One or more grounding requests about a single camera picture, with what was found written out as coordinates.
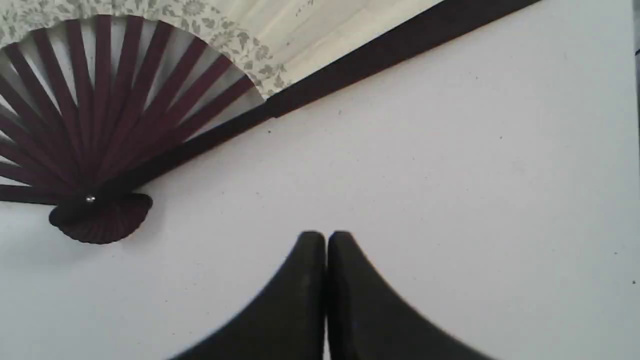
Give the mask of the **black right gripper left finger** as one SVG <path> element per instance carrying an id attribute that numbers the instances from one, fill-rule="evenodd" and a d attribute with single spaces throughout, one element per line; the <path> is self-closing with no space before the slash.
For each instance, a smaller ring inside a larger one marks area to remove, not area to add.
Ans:
<path id="1" fill-rule="evenodd" d="M 326 239 L 304 231 L 272 279 L 231 321 L 178 360 L 321 360 Z"/>

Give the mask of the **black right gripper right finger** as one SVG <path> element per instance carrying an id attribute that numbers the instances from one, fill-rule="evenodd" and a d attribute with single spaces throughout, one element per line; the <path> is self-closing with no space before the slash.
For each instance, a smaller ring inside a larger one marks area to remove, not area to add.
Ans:
<path id="1" fill-rule="evenodd" d="M 327 341 L 332 360 L 486 360 L 409 305 L 355 237 L 327 242 Z"/>

